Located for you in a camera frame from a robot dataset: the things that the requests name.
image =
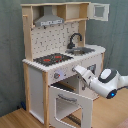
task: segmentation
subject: oven door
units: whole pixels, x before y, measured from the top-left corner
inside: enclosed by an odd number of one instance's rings
[[[82,108],[81,128],[91,128],[93,100],[78,94],[49,87],[50,124],[55,128],[76,128],[62,118]]]

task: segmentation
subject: knob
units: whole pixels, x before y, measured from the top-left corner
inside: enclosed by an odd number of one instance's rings
[[[60,75],[59,75],[58,73],[55,73],[55,74],[54,74],[54,78],[55,78],[55,79],[58,79],[59,77],[60,77]]]
[[[72,71],[75,72],[75,68],[72,68]]]

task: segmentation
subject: faucet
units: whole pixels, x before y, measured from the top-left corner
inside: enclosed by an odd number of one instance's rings
[[[80,33],[74,33],[71,38],[70,38],[70,43],[68,44],[67,48],[68,49],[72,49],[73,47],[75,47],[75,44],[73,44],[72,39],[75,35],[79,35],[80,36],[80,41],[82,41],[82,35]]]

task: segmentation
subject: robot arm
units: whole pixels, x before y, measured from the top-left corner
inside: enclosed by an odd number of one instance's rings
[[[99,77],[79,65],[74,71],[88,88],[107,99],[113,98],[118,90],[128,86],[128,76],[121,76],[114,69],[105,69]]]

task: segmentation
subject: handle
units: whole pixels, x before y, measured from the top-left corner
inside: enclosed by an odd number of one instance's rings
[[[72,68],[72,71],[75,72],[75,68]]]
[[[59,96],[61,99],[63,99],[63,100],[72,101],[72,102],[77,102],[77,99],[65,97],[63,94],[59,94],[58,96]]]
[[[28,15],[23,15],[23,17],[26,17],[26,18],[27,18],[27,17],[28,17]]]

